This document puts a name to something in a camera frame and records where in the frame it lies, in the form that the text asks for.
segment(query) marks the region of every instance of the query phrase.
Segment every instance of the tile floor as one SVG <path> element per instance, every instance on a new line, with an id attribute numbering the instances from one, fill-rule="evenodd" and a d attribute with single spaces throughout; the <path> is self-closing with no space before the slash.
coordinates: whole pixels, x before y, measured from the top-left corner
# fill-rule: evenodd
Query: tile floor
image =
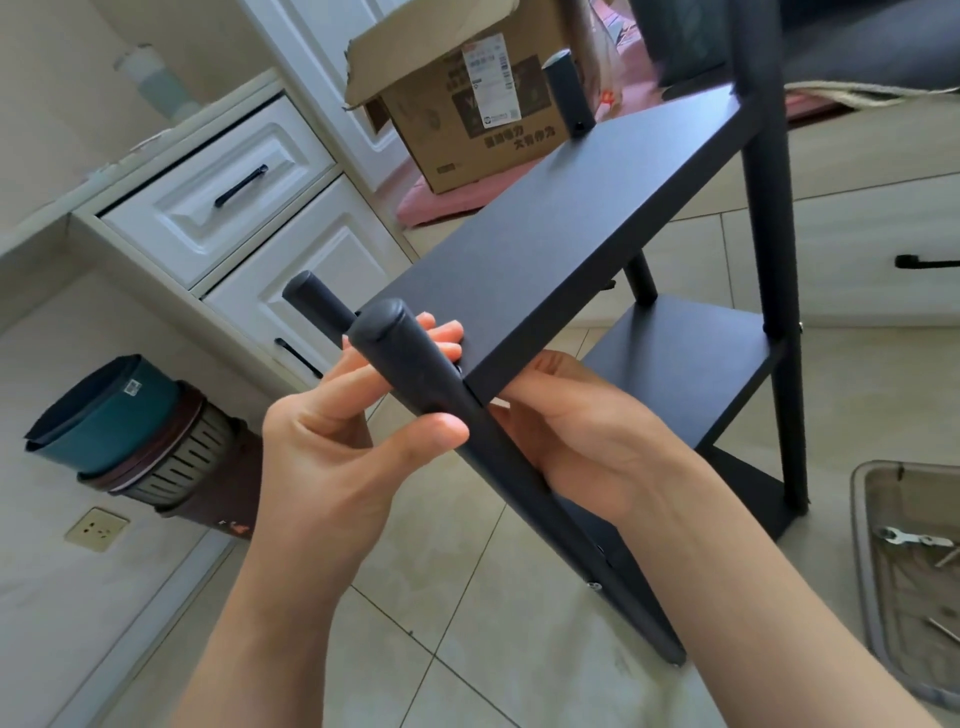
<path id="1" fill-rule="evenodd" d="M 599 329 L 553 347 L 583 355 Z M 781 545 L 862 634 L 849 478 L 874 458 L 960 464 L 953 329 L 814 329 L 804 337 L 812 508 Z M 393 400 L 374 437 L 408 415 Z M 719 445 L 779 475 L 769 387 Z M 164 724 L 243 559 L 237 547 L 103 723 Z M 723 726 L 693 667 L 663 663 L 455 455 L 411 478 L 334 622 L 328 728 Z M 960 716 L 937 711 L 944 725 Z"/>

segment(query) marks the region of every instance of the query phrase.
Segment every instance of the cardboard box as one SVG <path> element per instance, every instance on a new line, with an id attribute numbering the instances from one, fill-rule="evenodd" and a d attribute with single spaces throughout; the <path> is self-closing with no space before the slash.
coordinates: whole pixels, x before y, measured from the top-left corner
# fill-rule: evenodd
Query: cardboard box
<path id="1" fill-rule="evenodd" d="M 393 120 L 446 192 L 567 139 L 540 68 L 564 48 L 594 109 L 619 98 L 619 57 L 588 0 L 410 0 L 350 42 L 347 105 L 378 130 Z"/>

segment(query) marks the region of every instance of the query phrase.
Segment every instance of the gray fabric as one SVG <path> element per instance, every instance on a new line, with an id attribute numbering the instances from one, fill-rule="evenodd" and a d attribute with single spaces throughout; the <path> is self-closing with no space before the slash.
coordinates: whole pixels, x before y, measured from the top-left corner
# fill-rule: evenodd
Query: gray fabric
<path id="1" fill-rule="evenodd" d="M 790 82 L 960 86 L 960 0 L 894 0 L 832 14 L 784 38 Z"/>

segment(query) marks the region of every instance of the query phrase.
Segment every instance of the black shelf panel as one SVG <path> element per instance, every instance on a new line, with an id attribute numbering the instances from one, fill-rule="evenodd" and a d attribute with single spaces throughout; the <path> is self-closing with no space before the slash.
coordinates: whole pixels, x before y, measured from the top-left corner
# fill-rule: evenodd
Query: black shelf panel
<path id="1" fill-rule="evenodd" d="M 753 138 L 759 116 L 723 86 L 599 124 L 374 300 L 461 321 L 464 380 L 486 404 Z"/>
<path id="2" fill-rule="evenodd" d="M 747 311 L 660 295 L 631 308 L 584 357 L 685 443 L 711 445 L 773 371 L 783 347 Z"/>
<path id="3" fill-rule="evenodd" d="M 727 481 L 770 537 L 776 540 L 782 536 L 787 526 L 798 516 L 786 505 L 783 484 L 719 448 L 704 448 L 702 454 L 713 469 Z M 611 568 L 627 584 L 646 613 L 683 649 L 673 625 L 616 528 L 565 498 L 558 497 L 558 500 L 577 525 L 603 551 Z"/>

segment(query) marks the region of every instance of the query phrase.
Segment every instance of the cabinet handle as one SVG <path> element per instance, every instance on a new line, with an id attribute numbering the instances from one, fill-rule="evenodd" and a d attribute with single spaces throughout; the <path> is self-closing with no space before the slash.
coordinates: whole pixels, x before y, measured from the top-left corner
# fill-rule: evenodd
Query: cabinet handle
<path id="1" fill-rule="evenodd" d="M 960 268 L 960 260 L 920 260 L 919 255 L 898 255 L 894 267 L 903 271 L 922 271 L 927 268 Z"/>
<path id="2" fill-rule="evenodd" d="M 223 207 L 229 202 L 230 198 L 233 197 L 233 195 L 235 195 L 237 192 L 239 192 L 241 189 L 246 187 L 248 184 L 250 184 L 254 180 L 258 180 L 259 178 L 263 177 L 265 174 L 267 174 L 268 170 L 269 170 L 269 167 L 266 164 L 261 164 L 259 167 L 257 167 L 252 172 L 250 172 L 250 174 L 247 175 L 243 180 L 235 184 L 229 190 L 224 192 L 224 194 L 222 194 L 220 197 L 214 200 L 213 206 L 216 207 L 217 209 L 220 209 L 221 207 Z"/>
<path id="3" fill-rule="evenodd" d="M 313 376 L 315 376 L 317 379 L 323 379 L 323 378 L 324 378 L 324 373 L 323 373 L 323 372 L 321 372 L 321 371 L 320 371 L 319 369 L 317 369 L 313 364 L 311 364 L 311 363 L 308 362 L 306 359 L 304 359 L 304 358 L 300 355 L 300 352 L 298 352 L 298 351 L 297 351 L 296 349 L 294 349 L 292 346 L 290 346 L 289 344 L 287 344 L 287 342 L 285 342 L 285 341 L 284 341 L 283 339 L 281 339 L 279 336 L 278 336 L 276 339 L 274 339 L 274 343 L 275 343 L 277 346 L 279 346 L 281 349 L 285 349 L 285 350 L 287 350 L 289 353 L 291 353 L 293 356 L 295 356 L 295 357 L 297 358 L 298 362 L 299 362 L 300 364 L 302 364 L 304 367 L 306 367 L 307 369 L 309 369 L 309 370 L 310 370 L 310 373 L 311 373 Z"/>

